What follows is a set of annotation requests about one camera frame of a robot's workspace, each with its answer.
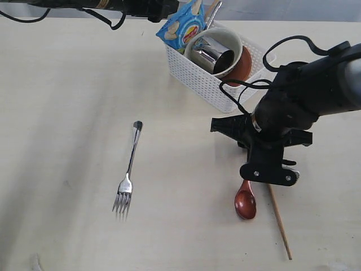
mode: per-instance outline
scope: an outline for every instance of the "snack package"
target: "snack package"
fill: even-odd
[[[190,0],[163,25],[156,36],[182,54],[187,43],[204,28],[202,0]]]

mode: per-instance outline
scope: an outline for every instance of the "metal cup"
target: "metal cup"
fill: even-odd
[[[233,64],[234,57],[233,50],[206,36],[200,37],[191,50],[191,60],[211,74],[228,69]]]

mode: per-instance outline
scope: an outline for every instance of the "silver fork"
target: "silver fork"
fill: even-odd
[[[126,171],[124,179],[119,183],[117,195],[115,197],[115,201],[113,204],[112,211],[114,211],[115,209],[116,212],[118,212],[119,209],[119,213],[123,214],[123,218],[125,211],[126,211],[125,218],[128,217],[130,201],[131,201],[131,193],[133,192],[133,184],[130,181],[131,167],[133,165],[135,149],[137,148],[137,144],[142,128],[143,128],[143,123],[141,121],[136,121],[133,124],[133,148],[131,150],[129,166],[128,166],[128,170]]]

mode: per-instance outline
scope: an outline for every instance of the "wooden chopstick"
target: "wooden chopstick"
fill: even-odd
[[[204,14],[204,20],[207,20],[208,16],[210,15],[210,13],[212,12],[212,10],[215,8],[215,6],[218,4],[220,0],[214,0],[212,5],[210,5],[210,7],[207,9],[207,11]]]
[[[287,237],[286,237],[286,234],[285,234],[285,231],[284,231],[284,228],[283,228],[283,223],[282,223],[282,220],[281,220],[280,213],[278,211],[278,206],[277,206],[275,194],[273,193],[272,186],[269,183],[267,184],[267,186],[268,186],[268,189],[270,191],[273,210],[275,211],[275,216],[276,216],[278,228],[280,229],[280,232],[281,232],[282,240],[283,240],[283,243],[284,243],[284,247],[286,248],[286,251],[287,251],[288,259],[292,260],[291,251],[290,251],[290,249],[288,247]]]

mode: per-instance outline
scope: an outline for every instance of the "white basket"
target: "white basket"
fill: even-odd
[[[212,27],[224,27],[224,25],[214,21]],[[250,39],[240,35],[242,43],[249,50],[252,57],[252,69],[247,82],[264,78],[268,70],[262,63],[263,55],[266,50],[260,45],[254,43]],[[219,84],[222,82],[220,79],[206,72],[182,54],[174,50],[172,47],[166,46],[168,57],[168,65],[170,74],[178,79],[181,83],[197,93],[200,97],[204,98],[208,103],[217,108],[223,113],[230,113],[236,109],[237,105],[226,97],[219,89]],[[270,53],[267,57],[269,63],[276,60],[276,55]],[[245,89],[245,86],[232,87],[224,85],[225,91],[231,94],[235,99],[238,99],[239,94]],[[257,90],[248,88],[242,94],[240,103],[248,100]]]

